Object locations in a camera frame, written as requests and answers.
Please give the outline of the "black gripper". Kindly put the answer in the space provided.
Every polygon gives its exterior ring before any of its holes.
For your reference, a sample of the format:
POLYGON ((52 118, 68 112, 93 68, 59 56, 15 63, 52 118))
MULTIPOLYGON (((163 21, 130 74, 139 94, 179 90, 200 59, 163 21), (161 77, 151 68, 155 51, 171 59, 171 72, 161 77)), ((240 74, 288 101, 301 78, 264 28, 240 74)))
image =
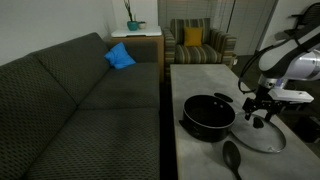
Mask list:
POLYGON ((247 98, 242 109, 246 112, 245 119, 249 120, 251 114, 257 110, 266 110, 265 121, 270 122, 272 116, 278 113, 284 106, 282 101, 273 100, 269 95, 269 89, 259 86, 254 99, 247 98))

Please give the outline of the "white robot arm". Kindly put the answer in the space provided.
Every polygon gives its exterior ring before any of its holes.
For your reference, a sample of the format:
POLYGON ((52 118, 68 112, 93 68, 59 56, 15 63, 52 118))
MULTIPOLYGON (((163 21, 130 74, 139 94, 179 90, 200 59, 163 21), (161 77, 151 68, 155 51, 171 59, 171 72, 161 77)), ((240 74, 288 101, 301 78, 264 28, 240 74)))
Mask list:
POLYGON ((247 98, 244 118, 253 112, 267 111, 265 120, 290 106, 311 103, 305 91, 286 90, 285 80, 313 81, 320 78, 320 21, 314 20, 282 42, 264 49, 259 55, 261 75, 254 99, 247 98))

